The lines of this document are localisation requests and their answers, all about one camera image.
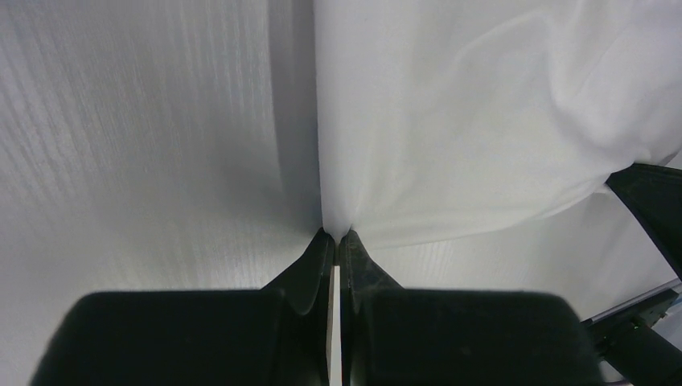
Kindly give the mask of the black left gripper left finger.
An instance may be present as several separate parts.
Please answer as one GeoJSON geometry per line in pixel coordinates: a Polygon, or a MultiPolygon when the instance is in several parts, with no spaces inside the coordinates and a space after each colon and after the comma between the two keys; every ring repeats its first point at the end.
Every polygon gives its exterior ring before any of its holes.
{"type": "Polygon", "coordinates": [[[52,336],[33,385],[326,385],[335,243],[318,231],[261,289],[97,292],[52,336]]]}

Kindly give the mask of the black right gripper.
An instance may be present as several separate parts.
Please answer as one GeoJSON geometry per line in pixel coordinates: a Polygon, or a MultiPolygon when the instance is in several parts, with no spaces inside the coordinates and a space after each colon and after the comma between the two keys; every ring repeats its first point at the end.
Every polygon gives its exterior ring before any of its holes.
{"type": "MultiPolygon", "coordinates": [[[[675,274],[681,276],[681,171],[634,164],[606,185],[638,220],[675,274]]],[[[679,294],[663,289],[581,324],[606,361],[632,385],[680,385],[681,350],[653,330],[679,294]]]]}

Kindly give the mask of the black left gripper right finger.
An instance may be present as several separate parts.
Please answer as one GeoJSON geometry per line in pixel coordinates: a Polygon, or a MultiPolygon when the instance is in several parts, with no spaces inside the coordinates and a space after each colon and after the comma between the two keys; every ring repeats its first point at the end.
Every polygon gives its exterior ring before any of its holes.
{"type": "Polygon", "coordinates": [[[570,305],[552,294],[406,289],[356,232],[339,244],[345,385],[601,385],[570,305]]]}

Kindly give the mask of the white t shirt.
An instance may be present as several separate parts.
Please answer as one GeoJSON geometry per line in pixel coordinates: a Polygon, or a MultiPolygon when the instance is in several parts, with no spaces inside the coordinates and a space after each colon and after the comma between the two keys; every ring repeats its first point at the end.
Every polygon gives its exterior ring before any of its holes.
{"type": "Polygon", "coordinates": [[[314,34],[336,238],[508,228],[681,147],[678,1],[317,1],[314,34]]]}

